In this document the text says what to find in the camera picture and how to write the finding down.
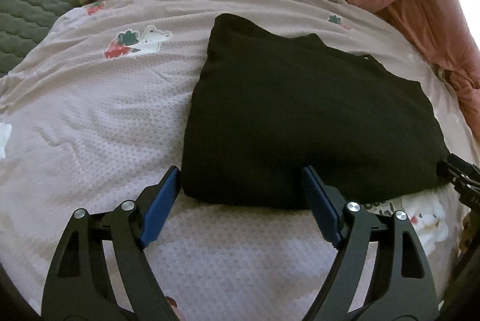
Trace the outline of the left hand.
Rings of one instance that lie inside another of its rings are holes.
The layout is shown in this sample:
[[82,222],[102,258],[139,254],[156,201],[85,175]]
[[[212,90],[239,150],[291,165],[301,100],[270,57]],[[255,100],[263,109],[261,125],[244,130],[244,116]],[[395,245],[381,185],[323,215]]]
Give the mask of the left hand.
[[166,297],[166,300],[168,301],[168,304],[171,306],[172,310],[174,311],[176,317],[180,321],[185,321],[185,317],[182,314],[182,312],[180,311],[180,309],[178,308],[178,305],[177,305],[176,301],[171,297]]

